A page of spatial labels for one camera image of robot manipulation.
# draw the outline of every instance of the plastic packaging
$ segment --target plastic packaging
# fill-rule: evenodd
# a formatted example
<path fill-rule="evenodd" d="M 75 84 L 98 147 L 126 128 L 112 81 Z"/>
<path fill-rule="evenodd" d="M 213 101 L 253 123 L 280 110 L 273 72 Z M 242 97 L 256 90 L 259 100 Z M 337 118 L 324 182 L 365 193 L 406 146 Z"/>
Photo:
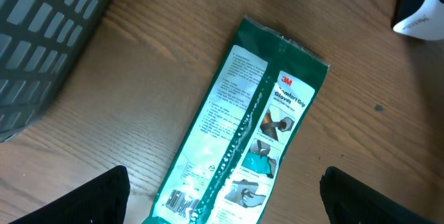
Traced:
<path fill-rule="evenodd" d="M 257 223 L 328 69 L 245 18 L 144 223 Z"/>

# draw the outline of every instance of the red 3m logo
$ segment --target red 3m logo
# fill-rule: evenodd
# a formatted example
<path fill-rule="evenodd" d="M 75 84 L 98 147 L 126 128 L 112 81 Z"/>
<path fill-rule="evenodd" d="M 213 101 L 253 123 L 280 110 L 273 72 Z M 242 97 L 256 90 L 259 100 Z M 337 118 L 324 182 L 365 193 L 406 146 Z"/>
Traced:
<path fill-rule="evenodd" d="M 288 84 L 289 86 L 291 86 L 291 83 L 293 82 L 290 78 L 287 78 L 286 76 L 282 77 L 282 82 Z"/>

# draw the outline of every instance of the wooden surface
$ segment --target wooden surface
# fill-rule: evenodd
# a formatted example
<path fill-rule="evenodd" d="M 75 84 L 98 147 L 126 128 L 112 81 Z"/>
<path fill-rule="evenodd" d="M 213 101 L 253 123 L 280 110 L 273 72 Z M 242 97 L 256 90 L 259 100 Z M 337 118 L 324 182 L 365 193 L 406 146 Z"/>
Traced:
<path fill-rule="evenodd" d="M 113 0 L 44 118 L 0 145 L 0 223 L 118 164 L 140 223 L 246 13 L 332 65 L 263 223 L 328 223 L 328 166 L 444 222 L 444 42 L 395 34 L 395 2 Z"/>

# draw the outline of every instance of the white label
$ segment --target white label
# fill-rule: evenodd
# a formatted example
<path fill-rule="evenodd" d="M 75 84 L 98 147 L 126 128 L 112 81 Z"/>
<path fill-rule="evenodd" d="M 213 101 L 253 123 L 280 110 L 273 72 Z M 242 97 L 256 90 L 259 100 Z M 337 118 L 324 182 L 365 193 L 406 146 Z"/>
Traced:
<path fill-rule="evenodd" d="M 246 113 L 267 62 L 233 46 L 166 181 L 153 217 L 188 223 Z"/>
<path fill-rule="evenodd" d="M 217 195 L 208 223 L 256 223 L 264 211 L 291 133 L 315 90 L 281 71 L 254 134 Z"/>

